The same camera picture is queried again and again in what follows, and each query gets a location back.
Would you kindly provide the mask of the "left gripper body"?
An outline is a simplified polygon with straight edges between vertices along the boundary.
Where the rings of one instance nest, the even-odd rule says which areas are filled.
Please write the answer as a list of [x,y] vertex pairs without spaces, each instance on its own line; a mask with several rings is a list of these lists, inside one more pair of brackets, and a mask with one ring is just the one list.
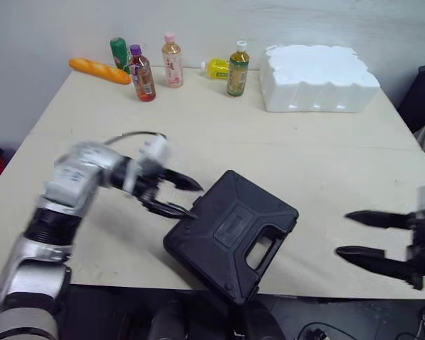
[[142,204],[157,204],[162,165],[154,159],[126,158],[125,192]]

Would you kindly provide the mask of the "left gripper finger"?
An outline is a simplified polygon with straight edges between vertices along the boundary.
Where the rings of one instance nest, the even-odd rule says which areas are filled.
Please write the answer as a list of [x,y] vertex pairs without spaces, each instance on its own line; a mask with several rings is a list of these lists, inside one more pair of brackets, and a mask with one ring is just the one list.
[[141,204],[151,213],[162,217],[171,219],[181,219],[184,217],[196,219],[198,217],[193,212],[174,203],[163,203],[158,200],[141,200]]
[[171,182],[177,189],[182,191],[203,191],[203,187],[195,179],[171,169],[165,169],[159,177]]

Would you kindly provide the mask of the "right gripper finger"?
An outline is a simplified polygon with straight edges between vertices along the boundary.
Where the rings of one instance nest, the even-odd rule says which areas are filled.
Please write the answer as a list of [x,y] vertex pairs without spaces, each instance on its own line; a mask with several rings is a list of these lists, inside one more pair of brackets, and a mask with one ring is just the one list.
[[364,246],[340,246],[336,254],[347,262],[382,276],[396,278],[411,285],[416,290],[424,288],[424,275],[408,261],[398,261],[385,257],[385,251]]
[[359,210],[345,214],[345,218],[370,227],[409,230],[412,228],[416,213],[399,214],[375,210]]

